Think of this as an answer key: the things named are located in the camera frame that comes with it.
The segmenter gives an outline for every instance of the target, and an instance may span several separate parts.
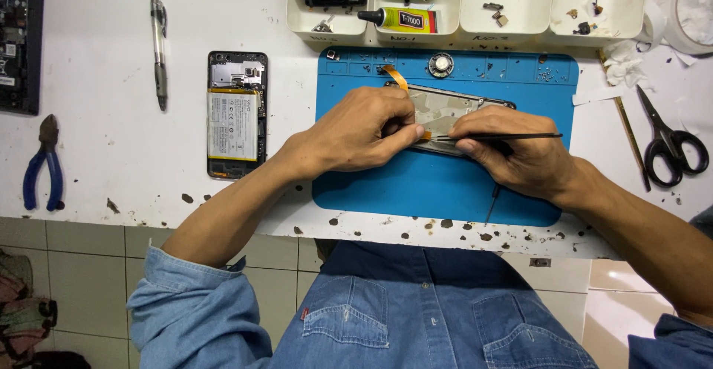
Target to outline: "blue silicone repair mat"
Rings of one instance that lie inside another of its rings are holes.
[[[339,60],[326,58],[336,51]],[[427,69],[437,50],[333,47],[319,56],[315,118],[322,117],[346,92],[359,86],[383,86],[391,77],[380,66],[393,64],[408,83],[514,102],[517,109],[548,116],[569,148],[579,67],[568,55],[450,51],[455,67],[449,77]],[[538,80],[550,69],[552,78]],[[312,184],[312,197],[325,209],[485,221],[495,183],[482,165],[461,158],[405,150],[384,167],[358,173],[329,172]],[[491,223],[545,227],[561,211],[544,200],[501,191]]]

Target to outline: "tile floor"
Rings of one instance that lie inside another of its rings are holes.
[[[35,295],[58,302],[57,327],[39,349],[79,352],[94,368],[138,368],[124,304],[143,277],[148,239],[160,246],[170,234],[158,228],[0,218],[0,248],[27,255]],[[319,271],[314,241],[257,235],[243,254],[262,324],[276,346]],[[503,255],[602,368],[626,368],[626,336],[651,337],[659,315],[673,313],[626,263],[554,258],[551,267],[535,268],[530,257]]]

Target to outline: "white workbench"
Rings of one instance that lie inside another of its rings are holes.
[[[290,135],[314,123],[315,50],[323,46],[313,50],[287,29],[286,0],[163,2],[168,14],[166,113],[159,111],[156,101],[149,0],[45,0],[40,116],[0,113],[0,216],[177,227],[201,204],[203,195],[214,195],[229,185],[206,174],[206,64],[213,50],[268,55],[268,155],[275,154]],[[599,63],[588,57],[591,49],[570,54],[583,70],[577,91],[605,85]],[[713,150],[713,81],[709,75],[713,61],[701,60],[684,69],[668,47],[659,47],[645,59],[645,72],[658,90],[649,96],[664,122],[681,128],[674,101],[687,98],[687,109],[699,120],[699,137]],[[633,91],[627,92],[624,101],[643,149],[651,140],[651,127]],[[45,167],[37,185],[40,208],[27,212],[22,178],[39,147],[40,122],[49,113],[57,116],[60,126],[58,154],[65,176],[66,208],[45,210],[45,193],[49,193]],[[675,195],[656,187],[650,193],[644,191],[611,100],[575,109],[571,152],[592,161],[622,187],[685,220],[713,203],[713,170],[685,178],[673,188]],[[436,218],[429,231],[424,228],[432,222],[428,218],[323,210],[311,200],[309,184],[303,186],[301,192],[287,191],[257,228],[258,233],[295,236],[294,228],[299,227],[301,236],[307,237],[486,250],[503,250],[507,243],[509,252],[616,257],[593,230],[586,230],[584,223],[569,215],[551,228],[474,224],[471,230],[462,229],[463,222],[442,228],[441,219],[447,218]],[[195,201],[184,202],[183,193]],[[107,198],[118,206],[119,214],[106,207]],[[339,224],[331,226],[334,218]],[[479,236],[495,231],[500,236],[490,241]],[[409,233],[408,240],[402,233]],[[524,239],[528,234],[530,241]]]

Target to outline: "blue handled pliers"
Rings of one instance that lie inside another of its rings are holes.
[[[37,183],[37,175],[45,160],[47,160],[51,181],[47,210],[53,211],[57,209],[60,203],[59,199],[62,197],[64,182],[62,180],[62,169],[59,166],[57,153],[54,150],[57,145],[58,135],[57,119],[54,118],[54,114],[50,114],[40,125],[40,150],[30,160],[27,171],[25,171],[25,179],[22,182],[22,196],[25,199],[25,209],[27,210],[37,207],[35,184]]]

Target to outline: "denim shirt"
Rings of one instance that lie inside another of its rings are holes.
[[[596,368],[489,252],[340,242],[274,354],[245,258],[227,270],[150,247],[127,303],[141,368]],[[713,368],[713,331],[663,315],[631,368]]]

